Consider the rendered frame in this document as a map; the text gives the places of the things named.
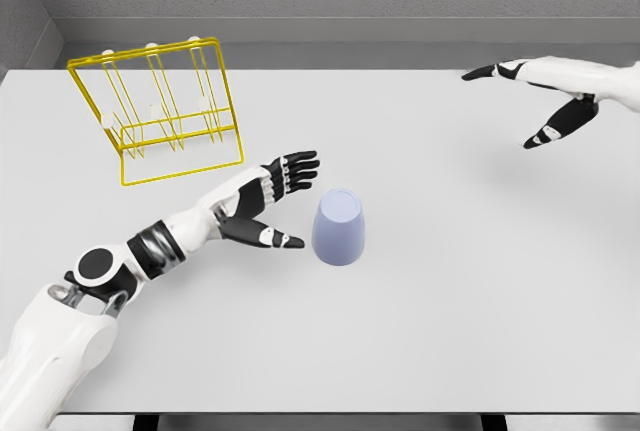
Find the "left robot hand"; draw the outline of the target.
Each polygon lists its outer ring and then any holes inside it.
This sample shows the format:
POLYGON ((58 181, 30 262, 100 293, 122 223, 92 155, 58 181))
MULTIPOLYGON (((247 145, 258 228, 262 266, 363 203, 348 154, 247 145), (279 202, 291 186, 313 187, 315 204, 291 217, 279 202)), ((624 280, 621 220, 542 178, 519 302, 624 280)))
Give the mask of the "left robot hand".
POLYGON ((319 166, 315 151, 298 151, 244 170, 215 188, 200 200, 213 219, 209 237, 259 248, 304 248, 302 239, 257 217, 287 195, 311 188, 319 166))

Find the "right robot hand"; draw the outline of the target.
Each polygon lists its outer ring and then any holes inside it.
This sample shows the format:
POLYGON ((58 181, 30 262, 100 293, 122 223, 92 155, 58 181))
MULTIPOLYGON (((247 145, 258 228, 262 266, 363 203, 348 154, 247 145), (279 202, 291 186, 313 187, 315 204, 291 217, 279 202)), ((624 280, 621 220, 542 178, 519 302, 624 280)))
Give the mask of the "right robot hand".
POLYGON ((463 74, 462 79, 473 81, 501 77, 571 95, 572 99, 524 142, 525 149, 532 149, 562 139, 593 120, 599 112, 599 101, 607 93, 607 85, 614 74, 612 66, 546 56, 482 66, 463 74))

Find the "lavender cup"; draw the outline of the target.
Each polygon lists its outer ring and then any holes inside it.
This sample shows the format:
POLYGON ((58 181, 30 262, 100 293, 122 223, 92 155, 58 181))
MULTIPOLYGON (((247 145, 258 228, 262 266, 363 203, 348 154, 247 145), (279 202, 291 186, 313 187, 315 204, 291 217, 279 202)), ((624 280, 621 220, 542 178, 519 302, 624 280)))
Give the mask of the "lavender cup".
POLYGON ((316 256, 333 266, 355 262, 365 246, 365 221, 358 196, 349 189, 334 188, 320 200, 312 229, 316 256))

